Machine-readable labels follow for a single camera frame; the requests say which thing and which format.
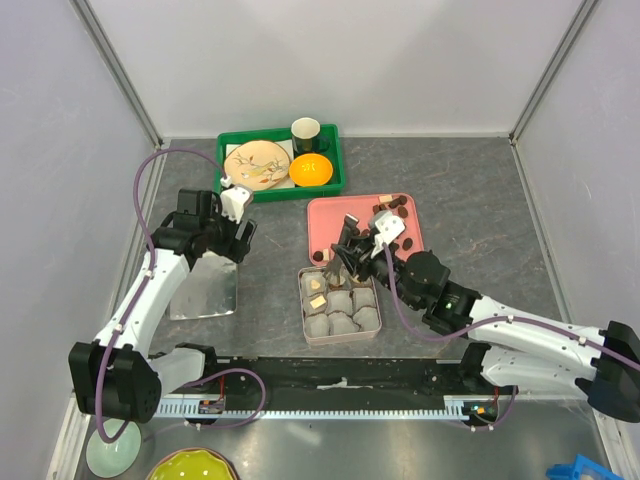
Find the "pink plastic tray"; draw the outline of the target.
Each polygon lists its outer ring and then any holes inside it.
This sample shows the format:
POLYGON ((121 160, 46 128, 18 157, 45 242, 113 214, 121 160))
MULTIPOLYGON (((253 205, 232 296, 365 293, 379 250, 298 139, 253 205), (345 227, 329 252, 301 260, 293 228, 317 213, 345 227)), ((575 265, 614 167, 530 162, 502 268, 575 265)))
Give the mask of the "pink plastic tray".
POLYGON ((406 260, 412 253, 424 249, 416 204, 408 193, 316 198, 307 206, 308 250, 312 265, 324 266, 333 257, 330 246, 339 240, 347 214, 359 220, 357 228, 360 232, 368 233, 368 223, 380 207, 399 216, 405 224, 405 230, 395 240, 399 258, 406 260))

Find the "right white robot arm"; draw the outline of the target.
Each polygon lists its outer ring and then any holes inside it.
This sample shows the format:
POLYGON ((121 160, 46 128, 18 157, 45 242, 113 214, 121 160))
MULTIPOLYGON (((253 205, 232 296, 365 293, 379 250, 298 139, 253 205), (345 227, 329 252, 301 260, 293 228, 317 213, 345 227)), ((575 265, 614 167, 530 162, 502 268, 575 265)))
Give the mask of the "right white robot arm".
POLYGON ((609 417, 638 422, 639 337, 632 327, 567 324, 508 307, 451 281, 430 251, 402 260, 364 236, 331 248, 350 275, 378 281, 396 307, 421 312, 434 340, 468 340, 457 371, 465 391, 491 385, 577 396, 609 417))

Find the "white square chocolate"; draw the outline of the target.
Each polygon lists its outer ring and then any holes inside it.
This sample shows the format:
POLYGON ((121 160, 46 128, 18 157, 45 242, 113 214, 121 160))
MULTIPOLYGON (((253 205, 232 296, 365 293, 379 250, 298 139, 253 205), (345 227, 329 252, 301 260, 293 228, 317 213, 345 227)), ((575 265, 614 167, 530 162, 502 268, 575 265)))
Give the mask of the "white square chocolate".
POLYGON ((313 298, 309 302, 309 304, 313 309, 319 309, 320 307, 322 307, 323 305, 326 304, 326 298, 323 295, 319 295, 319 296, 313 298))

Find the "metal serving tongs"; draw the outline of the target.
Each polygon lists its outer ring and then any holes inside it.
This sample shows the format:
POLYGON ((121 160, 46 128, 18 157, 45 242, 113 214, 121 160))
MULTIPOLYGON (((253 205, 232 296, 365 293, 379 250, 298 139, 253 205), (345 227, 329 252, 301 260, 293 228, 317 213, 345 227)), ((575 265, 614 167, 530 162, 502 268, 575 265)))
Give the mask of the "metal serving tongs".
POLYGON ((341 227, 338 242, 331 245, 334 257, 324 271, 324 277, 330 287, 338 287, 345 283, 346 276, 355 278, 358 273, 354 254, 354 242, 360 236, 359 220, 346 214, 341 227))

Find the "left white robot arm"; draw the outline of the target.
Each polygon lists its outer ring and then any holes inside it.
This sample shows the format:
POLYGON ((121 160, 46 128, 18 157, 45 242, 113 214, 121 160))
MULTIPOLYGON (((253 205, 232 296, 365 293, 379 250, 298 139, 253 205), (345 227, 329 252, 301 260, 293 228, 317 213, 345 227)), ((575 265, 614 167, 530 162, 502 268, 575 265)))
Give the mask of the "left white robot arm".
POLYGON ((182 189, 176 209, 151 235, 151 245, 123 302, 91 342, 68 356, 76 402, 95 417, 146 423, 165 395, 188 384, 208 393, 219 382, 215 351, 181 343, 151 356, 159 322, 196 262, 213 254, 239 264, 250 251, 256 224, 244 217, 250 189, 220 193, 182 189))

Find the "pink chocolate tin box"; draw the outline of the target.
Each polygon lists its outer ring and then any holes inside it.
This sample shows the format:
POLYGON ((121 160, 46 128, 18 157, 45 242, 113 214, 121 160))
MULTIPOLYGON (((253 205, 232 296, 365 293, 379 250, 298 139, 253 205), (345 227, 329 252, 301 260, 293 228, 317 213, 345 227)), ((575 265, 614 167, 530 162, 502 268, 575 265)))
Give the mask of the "pink chocolate tin box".
POLYGON ((378 295, 371 280, 360 282, 349 275, 338 287, 330 287, 324 268, 304 268, 298 273, 302 331, 311 346, 349 343, 375 338, 382 328, 378 295), (311 291, 309 283, 318 280, 322 288, 311 291), (326 304, 313 309, 309 302, 323 295, 326 304))

